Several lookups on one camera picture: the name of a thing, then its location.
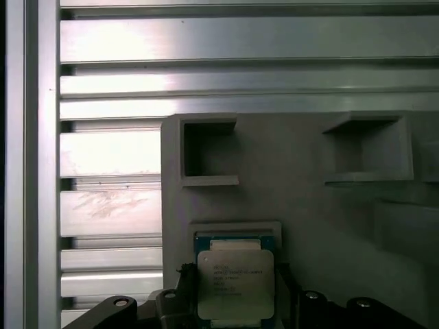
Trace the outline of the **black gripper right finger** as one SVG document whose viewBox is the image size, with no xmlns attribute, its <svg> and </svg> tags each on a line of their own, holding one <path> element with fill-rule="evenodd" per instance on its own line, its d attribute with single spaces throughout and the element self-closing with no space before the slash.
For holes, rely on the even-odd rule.
<svg viewBox="0 0 439 329">
<path fill-rule="evenodd" d="M 370 297 L 354 297 L 340 306 L 325 295 L 304 290 L 290 267 L 275 269 L 275 328 L 415 329 L 423 326 Z"/>
</svg>

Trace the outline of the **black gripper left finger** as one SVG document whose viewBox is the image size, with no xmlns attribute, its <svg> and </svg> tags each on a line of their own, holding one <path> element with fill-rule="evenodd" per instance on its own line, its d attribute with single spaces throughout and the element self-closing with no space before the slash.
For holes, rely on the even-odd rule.
<svg viewBox="0 0 439 329">
<path fill-rule="evenodd" d="M 183 264 L 174 289 L 161 291 L 142 305 L 128 296 L 105 299 L 66 327 L 70 329 L 197 328 L 195 304 L 198 268 Z"/>
</svg>

